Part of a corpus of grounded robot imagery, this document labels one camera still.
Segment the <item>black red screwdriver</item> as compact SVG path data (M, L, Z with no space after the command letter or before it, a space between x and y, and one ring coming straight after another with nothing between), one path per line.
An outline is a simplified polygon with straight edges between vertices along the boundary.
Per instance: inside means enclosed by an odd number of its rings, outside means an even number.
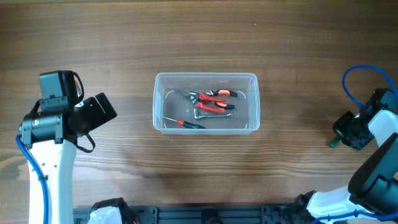
M191 123L185 120L181 119L173 119L173 118L168 118L166 116L162 117L164 120L167 120L169 124L167 125L170 128L188 128L188 129L204 129L205 127L199 124Z

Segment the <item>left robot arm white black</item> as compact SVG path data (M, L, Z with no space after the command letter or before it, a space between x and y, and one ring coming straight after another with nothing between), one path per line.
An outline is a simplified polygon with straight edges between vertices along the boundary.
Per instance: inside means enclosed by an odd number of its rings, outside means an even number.
M16 143L30 172L29 223L73 223L72 176L77 151L93 152L90 132L117 117L104 93L68 105L54 98L53 111L38 100L19 127Z

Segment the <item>green screwdriver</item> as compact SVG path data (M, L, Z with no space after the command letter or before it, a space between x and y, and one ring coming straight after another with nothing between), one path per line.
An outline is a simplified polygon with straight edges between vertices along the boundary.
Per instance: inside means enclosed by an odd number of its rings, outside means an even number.
M340 142L341 142L341 138L339 138L339 137L337 136L337 137L333 138L333 139L330 141L329 146L330 146L331 148L334 148L334 147L336 147L337 145L339 145Z

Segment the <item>red handled cutters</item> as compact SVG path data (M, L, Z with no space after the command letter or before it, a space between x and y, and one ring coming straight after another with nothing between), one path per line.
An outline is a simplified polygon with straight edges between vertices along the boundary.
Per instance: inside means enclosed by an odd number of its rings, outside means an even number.
M213 113L225 112L225 99L208 96L201 91L178 90L177 92L184 96L189 102L191 102L196 109L201 109Z

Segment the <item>silver wrench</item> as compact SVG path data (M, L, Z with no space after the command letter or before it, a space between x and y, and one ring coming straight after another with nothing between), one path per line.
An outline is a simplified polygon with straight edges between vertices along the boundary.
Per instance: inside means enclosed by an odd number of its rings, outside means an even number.
M233 117L233 114L228 113L228 114L216 114L216 115L202 115L198 112L197 109L193 110L193 116L196 120L198 119L205 119L205 118L225 118L225 117Z

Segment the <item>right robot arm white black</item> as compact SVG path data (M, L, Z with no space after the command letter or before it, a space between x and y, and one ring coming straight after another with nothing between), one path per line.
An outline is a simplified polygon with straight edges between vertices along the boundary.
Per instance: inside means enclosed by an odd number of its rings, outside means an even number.
M335 223L355 218L397 221L397 106L387 88L377 89L358 115L345 113L333 124L337 141L356 150L375 140L378 149L347 186L301 194L287 211L290 223Z

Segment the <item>clear plastic container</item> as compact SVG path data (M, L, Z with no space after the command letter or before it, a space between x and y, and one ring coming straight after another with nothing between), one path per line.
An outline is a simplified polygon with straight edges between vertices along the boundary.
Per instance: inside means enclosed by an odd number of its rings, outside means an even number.
M178 90L202 91L231 90L238 96L226 98L226 103L235 105L224 113L197 109L202 115L233 114L233 117L205 118L196 120L194 105ZM170 128L162 117L181 119L204 126L204 129ZM162 134L207 134L242 135L259 129L261 107L257 76L253 73L169 72L159 73L155 78L153 95L153 126Z

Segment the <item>orange black needle-nose pliers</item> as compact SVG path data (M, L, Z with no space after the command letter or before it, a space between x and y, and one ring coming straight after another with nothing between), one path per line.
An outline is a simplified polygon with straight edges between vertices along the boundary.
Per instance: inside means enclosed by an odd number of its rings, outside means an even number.
M211 90L209 92L204 92L205 94L207 94L208 96L212 96L215 98L218 98L218 96L231 96L231 97L237 97L238 94L236 92L233 92L231 90ZM227 104L225 101L225 110L232 110L235 108L235 105L229 105Z

